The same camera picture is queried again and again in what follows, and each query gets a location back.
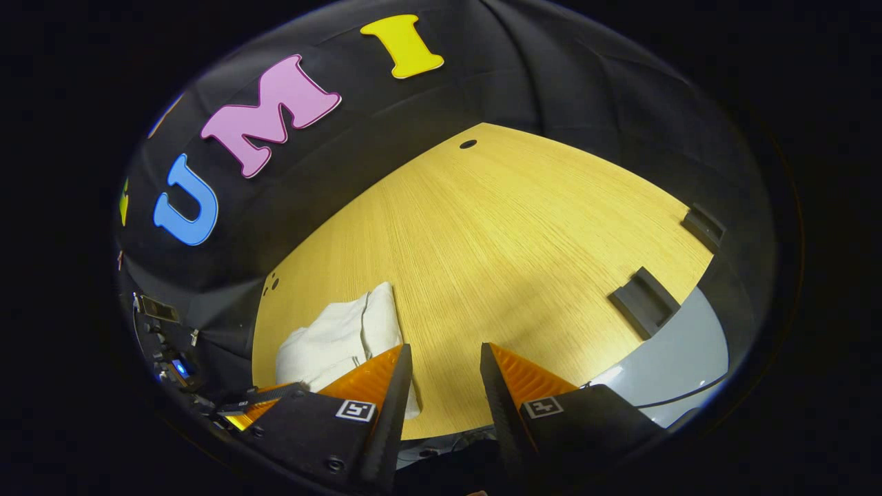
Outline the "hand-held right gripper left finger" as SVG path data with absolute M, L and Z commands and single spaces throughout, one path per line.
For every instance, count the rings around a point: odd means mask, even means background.
M 307 493 L 390 493 L 412 370 L 405 343 L 317 393 L 278 387 L 240 439 Z

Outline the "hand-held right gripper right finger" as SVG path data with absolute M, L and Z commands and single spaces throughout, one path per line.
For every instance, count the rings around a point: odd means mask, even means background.
M 605 385 L 577 386 L 492 342 L 481 376 L 517 493 L 598 493 L 666 431 Z

